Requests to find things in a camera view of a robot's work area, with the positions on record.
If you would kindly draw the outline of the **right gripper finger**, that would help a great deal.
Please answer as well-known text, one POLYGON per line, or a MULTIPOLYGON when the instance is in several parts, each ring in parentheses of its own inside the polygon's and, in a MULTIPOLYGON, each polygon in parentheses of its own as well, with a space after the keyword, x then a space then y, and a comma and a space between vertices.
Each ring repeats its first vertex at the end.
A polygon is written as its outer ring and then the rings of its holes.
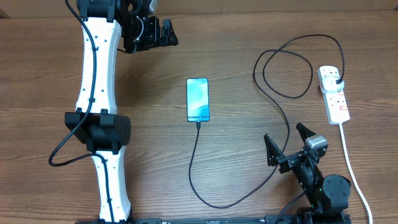
POLYGON ((296 129, 302 138, 302 141, 305 144, 309 144, 310 142, 313 142, 314 138, 316 137, 316 133, 308 129, 306 126, 304 126, 302 123, 298 123, 296 125, 296 129))
POLYGON ((267 151, 267 165, 274 167, 280 164, 279 160, 284 157, 284 153, 268 134, 264 135, 264 141, 267 151))

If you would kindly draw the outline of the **Samsung Galaxy smartphone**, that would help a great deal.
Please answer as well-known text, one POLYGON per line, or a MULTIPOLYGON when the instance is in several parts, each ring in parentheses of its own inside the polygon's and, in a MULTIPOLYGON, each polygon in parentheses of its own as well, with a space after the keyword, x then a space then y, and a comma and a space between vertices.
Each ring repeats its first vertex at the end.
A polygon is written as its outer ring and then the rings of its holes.
POLYGON ((187 79, 187 121, 210 120, 209 85, 207 78, 187 79))

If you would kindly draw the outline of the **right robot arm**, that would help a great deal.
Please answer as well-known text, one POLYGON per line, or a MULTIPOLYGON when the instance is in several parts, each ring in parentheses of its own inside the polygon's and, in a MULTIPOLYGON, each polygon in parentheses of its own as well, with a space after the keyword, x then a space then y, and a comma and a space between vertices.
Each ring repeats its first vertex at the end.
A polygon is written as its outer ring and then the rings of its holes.
POLYGON ((326 154, 328 141, 303 124, 296 125, 303 147, 286 156, 271 139, 264 135, 267 165, 279 167, 281 174, 293 172, 303 193, 289 202, 278 215, 266 215, 266 223, 351 223, 344 210, 348 208, 351 182, 342 175, 324 177, 317 167, 326 154))

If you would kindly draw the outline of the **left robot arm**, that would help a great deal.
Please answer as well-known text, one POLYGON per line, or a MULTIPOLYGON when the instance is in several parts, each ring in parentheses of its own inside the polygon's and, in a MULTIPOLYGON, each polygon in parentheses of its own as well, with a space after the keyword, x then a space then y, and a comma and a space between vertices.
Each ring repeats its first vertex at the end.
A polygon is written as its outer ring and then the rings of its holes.
POLYGON ((131 120, 118 114, 116 56, 176 46, 170 19, 154 15, 157 1, 77 1, 73 12, 83 30, 81 88, 73 112, 65 113, 68 137, 75 136, 92 158, 101 207, 95 223, 132 223, 124 156, 131 120))

